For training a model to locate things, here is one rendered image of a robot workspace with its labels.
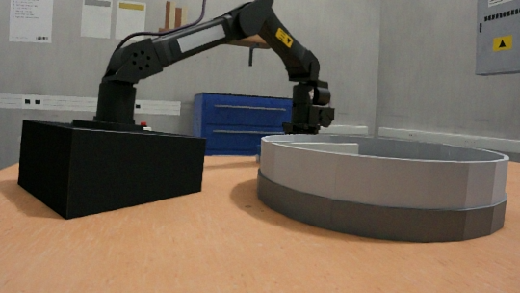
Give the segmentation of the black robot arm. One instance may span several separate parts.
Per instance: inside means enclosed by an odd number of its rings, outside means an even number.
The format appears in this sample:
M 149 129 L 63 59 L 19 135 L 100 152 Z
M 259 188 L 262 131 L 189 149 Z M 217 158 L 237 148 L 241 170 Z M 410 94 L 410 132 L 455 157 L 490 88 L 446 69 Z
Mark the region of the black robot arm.
M 293 86 L 292 104 L 326 106 L 331 93 L 328 83 L 319 80 L 319 60 L 281 23 L 273 11 L 273 2 L 254 0 L 249 4 L 249 1 L 212 20 L 120 48 L 111 56 L 110 68 L 99 83 L 94 121 L 72 120 L 72 126 L 113 131 L 143 130 L 144 125 L 135 125 L 133 120 L 137 91 L 134 84 L 195 54 L 255 35 L 261 37 L 282 60 L 289 75 L 288 81 L 299 82 L 300 86 Z M 244 5 L 248 6 L 243 8 Z

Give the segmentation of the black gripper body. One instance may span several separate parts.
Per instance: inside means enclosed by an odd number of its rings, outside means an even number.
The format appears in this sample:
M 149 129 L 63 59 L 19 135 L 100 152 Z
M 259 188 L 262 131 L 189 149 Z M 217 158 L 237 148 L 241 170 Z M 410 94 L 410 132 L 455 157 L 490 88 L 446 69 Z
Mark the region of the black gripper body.
M 309 106 L 312 104 L 292 104 L 291 122 L 282 122 L 283 131 L 297 134 L 319 134 L 320 125 L 308 124 Z

